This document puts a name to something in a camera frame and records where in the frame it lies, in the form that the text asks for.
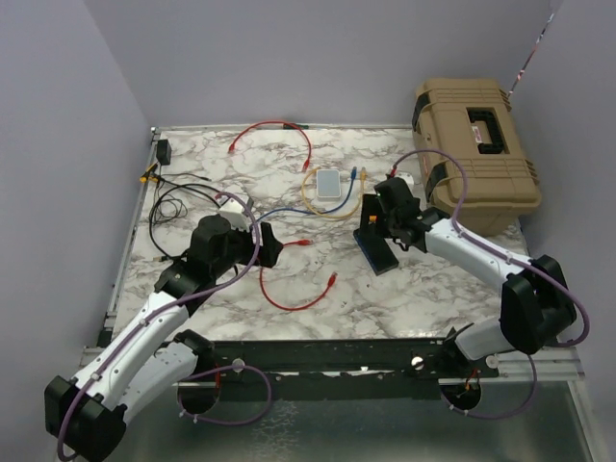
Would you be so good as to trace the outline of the black network switch box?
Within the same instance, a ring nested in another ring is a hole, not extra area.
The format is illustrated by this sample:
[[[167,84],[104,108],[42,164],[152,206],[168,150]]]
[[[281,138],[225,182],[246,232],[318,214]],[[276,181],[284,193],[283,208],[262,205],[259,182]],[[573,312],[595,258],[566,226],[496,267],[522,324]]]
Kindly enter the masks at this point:
[[[383,237],[361,228],[353,231],[353,237],[376,275],[398,267],[398,259]]]

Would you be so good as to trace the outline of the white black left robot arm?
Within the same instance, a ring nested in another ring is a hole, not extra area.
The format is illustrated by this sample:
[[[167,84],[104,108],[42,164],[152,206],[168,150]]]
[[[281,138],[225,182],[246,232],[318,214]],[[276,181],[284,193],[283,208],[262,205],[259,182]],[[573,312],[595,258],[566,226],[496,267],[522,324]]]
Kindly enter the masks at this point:
[[[283,248],[267,222],[233,228],[220,215],[203,218],[185,255],[165,269],[125,329],[72,378],[56,376],[44,390],[46,430],[62,461],[105,460],[127,424],[172,383],[240,372],[242,360],[218,365],[213,343],[179,332],[237,265],[273,267]]]

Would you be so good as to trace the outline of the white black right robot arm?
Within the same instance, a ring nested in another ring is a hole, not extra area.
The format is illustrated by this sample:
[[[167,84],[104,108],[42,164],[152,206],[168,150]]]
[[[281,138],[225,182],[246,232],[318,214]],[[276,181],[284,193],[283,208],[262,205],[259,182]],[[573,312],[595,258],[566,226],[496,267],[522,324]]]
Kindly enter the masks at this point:
[[[407,183],[391,177],[362,198],[353,236],[376,274],[395,269],[391,244],[443,258],[481,280],[500,296],[499,314],[449,334],[444,369],[463,376],[478,359],[520,351],[532,355],[557,339],[577,318],[560,265],[550,256],[532,259],[492,244],[434,208],[423,209]]]

